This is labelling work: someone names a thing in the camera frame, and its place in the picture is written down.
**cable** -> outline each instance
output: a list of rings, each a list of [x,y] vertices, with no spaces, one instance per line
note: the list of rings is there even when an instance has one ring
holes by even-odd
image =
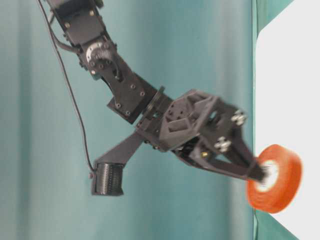
[[[83,148],[84,148],[84,153],[85,153],[85,159],[87,161],[87,164],[88,164],[90,170],[92,172],[95,172],[96,170],[92,167],[91,162],[90,162],[90,158],[89,158],[87,137],[86,137],[86,130],[85,130],[84,122],[82,120],[82,117],[81,117],[81,114],[80,114],[80,111],[79,111],[79,108],[78,108],[78,105],[77,105],[73,90],[71,88],[71,85],[70,85],[70,82],[69,82],[69,78],[68,78],[68,75],[67,75],[67,72],[66,72],[65,65],[64,65],[63,60],[61,58],[60,52],[59,52],[59,50],[57,48],[57,45],[56,45],[56,42],[55,42],[55,37],[54,37],[53,31],[51,29],[50,23],[48,21],[48,17],[47,17],[46,11],[44,9],[44,6],[40,2],[41,0],[36,0],[36,1],[37,1],[37,4],[38,4],[41,12],[42,12],[42,16],[43,16],[43,18],[45,20],[46,28],[47,28],[49,36],[50,36],[50,40],[51,40],[51,43],[52,43],[52,46],[53,46],[53,50],[54,50],[54,52],[56,54],[56,57],[58,58],[58,62],[60,64],[60,67],[61,67],[61,70],[62,70],[62,73],[63,73],[65,84],[67,86],[69,95],[71,97],[71,101],[72,101],[72,105],[73,105],[73,108],[74,108],[75,113],[76,113],[76,117],[77,117],[77,119],[79,121],[79,124],[80,124]]]
[[[49,22],[49,25],[51,26],[53,24],[55,20],[55,14],[54,12],[51,10],[50,11],[50,16],[47,18],[47,21]],[[55,41],[55,44],[57,44],[60,48],[68,51],[68,52],[72,52],[72,53],[75,53],[75,54],[78,54],[81,52],[81,49],[80,48],[77,48],[77,47],[73,47],[73,46],[69,46],[67,44],[64,44],[63,42],[61,42],[57,36],[55,35],[54,31],[52,30],[52,28],[50,28],[51,32],[52,32],[52,35],[54,37],[54,41]]]

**bolt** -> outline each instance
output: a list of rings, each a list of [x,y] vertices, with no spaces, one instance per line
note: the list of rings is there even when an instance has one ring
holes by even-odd
[[[203,157],[203,158],[206,158],[206,157],[208,157],[208,152],[206,152],[206,151],[203,151],[202,153],[201,153],[201,157]]]

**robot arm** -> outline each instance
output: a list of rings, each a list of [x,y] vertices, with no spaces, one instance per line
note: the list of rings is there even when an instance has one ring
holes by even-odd
[[[47,0],[75,49],[80,65],[102,79],[113,98],[107,105],[133,124],[134,133],[94,162],[92,194],[123,194],[123,168],[145,142],[171,151],[184,163],[239,179],[261,181],[265,173],[242,138],[246,116],[219,97],[192,89],[178,99],[156,90],[117,53],[98,8],[101,0]],[[223,155],[229,162],[218,160]]]

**teal curtain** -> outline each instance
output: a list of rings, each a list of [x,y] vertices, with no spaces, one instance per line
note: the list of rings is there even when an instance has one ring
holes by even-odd
[[[196,88],[241,107],[253,147],[255,2],[104,2],[107,30],[135,72],[172,98]],[[3,0],[0,9],[1,239],[253,239],[262,218],[254,225],[243,181],[147,145],[124,170],[124,196],[91,196],[80,129],[36,1]],[[112,94],[102,81],[75,55],[62,57],[94,160],[133,127],[106,107]]]

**screw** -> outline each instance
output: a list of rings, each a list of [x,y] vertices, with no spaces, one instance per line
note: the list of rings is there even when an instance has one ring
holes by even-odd
[[[225,153],[229,150],[231,144],[231,141],[227,140],[224,136],[221,136],[219,137],[214,147],[218,149],[221,153]]]
[[[209,155],[209,153],[206,152],[206,151],[203,151],[203,152],[201,153],[201,157],[203,157],[203,158],[208,157],[208,155]]]

